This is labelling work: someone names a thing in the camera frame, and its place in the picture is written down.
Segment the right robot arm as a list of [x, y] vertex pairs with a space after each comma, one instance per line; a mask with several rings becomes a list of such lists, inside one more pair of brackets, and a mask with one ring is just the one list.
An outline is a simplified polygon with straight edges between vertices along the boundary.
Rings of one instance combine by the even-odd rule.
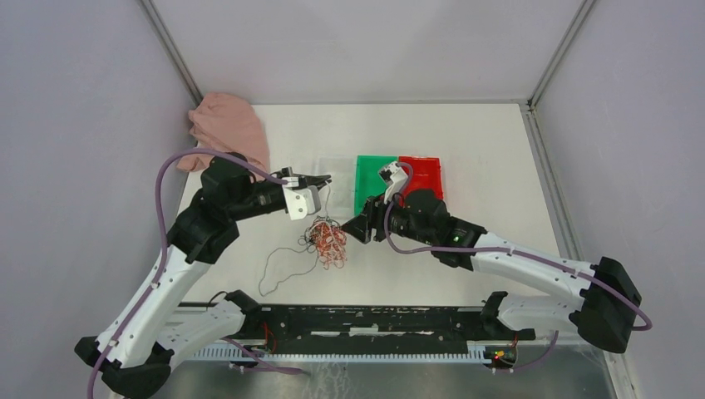
[[632, 333], [648, 331], [652, 320], [625, 267], [603, 257], [598, 263], [563, 259], [517, 245], [449, 213], [431, 190], [390, 199], [367, 199], [343, 231], [363, 244], [385, 241], [403, 254], [392, 236], [418, 242], [413, 254], [429, 253], [441, 264], [508, 278], [540, 291], [538, 296], [493, 292], [481, 311], [481, 331], [501, 339], [526, 329], [576, 333], [587, 343], [624, 353]]

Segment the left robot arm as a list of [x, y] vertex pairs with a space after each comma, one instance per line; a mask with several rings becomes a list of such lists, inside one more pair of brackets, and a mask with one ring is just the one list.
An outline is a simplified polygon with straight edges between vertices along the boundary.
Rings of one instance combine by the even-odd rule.
[[235, 152], [211, 151], [201, 189], [173, 225], [158, 209], [160, 253], [145, 281], [101, 334], [83, 337], [77, 356], [91, 368], [86, 394], [97, 381], [127, 398], [156, 394], [171, 373], [212, 342], [237, 333], [249, 338], [262, 325], [254, 301], [229, 293], [206, 314], [176, 328], [168, 320], [195, 283], [239, 237], [238, 223], [284, 211], [301, 220], [321, 208], [330, 175], [301, 175], [289, 168], [261, 170]]

